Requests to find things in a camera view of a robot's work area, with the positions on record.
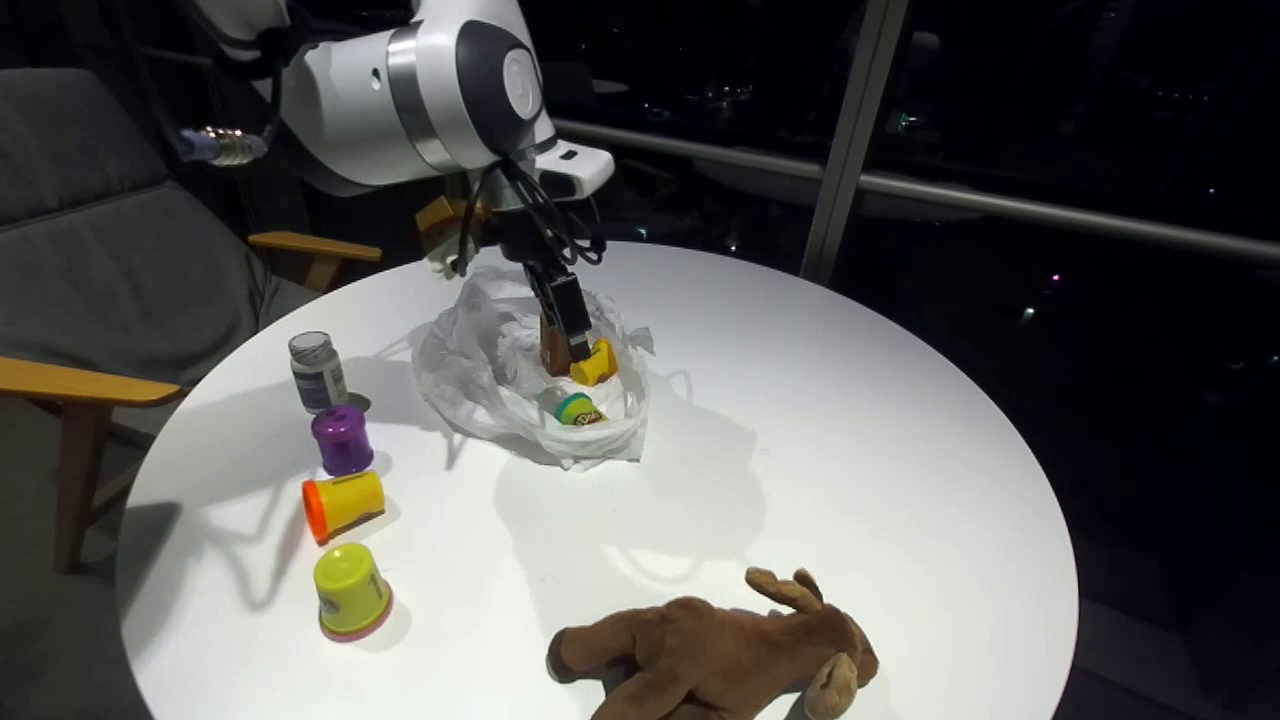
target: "plastic bag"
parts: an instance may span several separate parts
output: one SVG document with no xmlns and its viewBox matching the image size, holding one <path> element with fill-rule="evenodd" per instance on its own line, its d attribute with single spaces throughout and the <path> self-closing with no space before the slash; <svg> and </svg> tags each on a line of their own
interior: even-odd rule
<svg viewBox="0 0 1280 720">
<path fill-rule="evenodd" d="M 416 380 L 425 399 L 465 437 L 498 441 L 542 461 L 642 461 L 649 414 L 646 347 L 585 288 L 597 337 L 615 347 L 615 377 L 585 388 L 555 380 L 542 365 L 542 305 L 523 268 L 498 260 L 477 265 L 457 305 L 439 312 L 416 343 Z M 559 425 L 548 395 L 590 392 L 604 410 L 601 425 Z"/>
</svg>

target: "white table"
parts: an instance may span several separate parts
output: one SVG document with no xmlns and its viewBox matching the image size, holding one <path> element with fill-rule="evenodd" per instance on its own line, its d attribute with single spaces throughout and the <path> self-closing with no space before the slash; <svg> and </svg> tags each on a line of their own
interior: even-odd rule
<svg viewBox="0 0 1280 720">
<path fill-rule="evenodd" d="M 642 465 L 551 470 L 450 443 L 410 347 L 457 281 L 410 265 L 227 356 L 152 443 L 121 540 L 121 623 L 160 720 L 575 720 L 597 683 L 548 634 L 683 591 L 768 608 L 741 571 L 811 566 L 883 672 L 849 714 L 1054 714 L 1075 646 L 1062 502 L 998 405 L 883 314 L 758 265 L 612 242 L 585 285 L 652 327 Z M 390 517 L 350 532 L 395 588 L 364 644 L 316 628 L 301 481 L 316 443 L 284 340 L 334 333 L 374 395 Z"/>
</svg>

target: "yellow object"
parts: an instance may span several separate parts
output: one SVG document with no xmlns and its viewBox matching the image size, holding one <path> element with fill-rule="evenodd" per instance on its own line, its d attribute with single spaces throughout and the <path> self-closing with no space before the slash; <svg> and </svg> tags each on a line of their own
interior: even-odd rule
<svg viewBox="0 0 1280 720">
<path fill-rule="evenodd" d="M 582 358 L 582 365 L 567 367 L 567 377 L 574 377 L 575 383 L 607 383 L 612 372 L 615 372 L 615 356 L 612 356 L 612 343 L 607 343 L 604 337 L 597 340 L 597 347 L 593 347 L 590 358 Z"/>
<path fill-rule="evenodd" d="M 316 542 L 385 512 L 385 481 L 376 470 L 304 481 L 304 507 Z"/>
<path fill-rule="evenodd" d="M 335 542 L 316 560 L 322 628 L 334 640 L 362 640 L 394 617 L 394 582 L 364 542 Z"/>
</svg>

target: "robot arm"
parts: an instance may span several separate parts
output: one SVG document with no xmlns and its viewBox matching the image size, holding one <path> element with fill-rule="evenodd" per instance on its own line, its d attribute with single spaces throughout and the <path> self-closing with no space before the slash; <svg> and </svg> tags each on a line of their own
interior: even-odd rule
<svg viewBox="0 0 1280 720">
<path fill-rule="evenodd" d="M 601 260 L 604 242 L 585 246 L 585 226 L 555 202 L 597 196 L 612 155 L 555 134 L 516 0 L 416 0 L 410 24 L 380 30 L 322 27 L 304 0 L 193 4 L 224 59 L 273 97 L 273 125 L 187 139 L 235 159 L 235 149 L 259 155 L 284 125 L 350 186 L 473 175 L 491 207 L 523 207 L 505 256 L 523 265 L 564 356 L 593 356 L 593 321 L 564 265 Z"/>
<path fill-rule="evenodd" d="M 316 40 L 301 15 L 301 0 L 198 0 L 234 64 L 277 51 L 281 120 L 334 175 L 390 186 L 516 159 L 555 199 L 590 199 L 612 175 L 607 151 L 555 139 L 516 0 L 416 0 L 410 24 L 345 40 Z"/>
</svg>

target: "chair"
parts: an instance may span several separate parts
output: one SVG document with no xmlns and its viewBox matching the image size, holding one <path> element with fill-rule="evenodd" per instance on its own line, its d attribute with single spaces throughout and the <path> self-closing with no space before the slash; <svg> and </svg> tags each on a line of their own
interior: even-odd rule
<svg viewBox="0 0 1280 720">
<path fill-rule="evenodd" d="M 314 256 L 307 288 L 247 246 Z M 380 250 L 304 232 L 234 234 L 97 77 L 0 70 L 0 399 L 61 421 L 61 448 L 50 448 L 61 571 L 99 512 L 107 441 L 158 437 L 183 388 L 350 260 L 376 265 Z M 22 437 L 0 437 L 0 481 L 40 481 L 40 469 L 6 465 L 32 457 L 6 448 Z"/>
</svg>

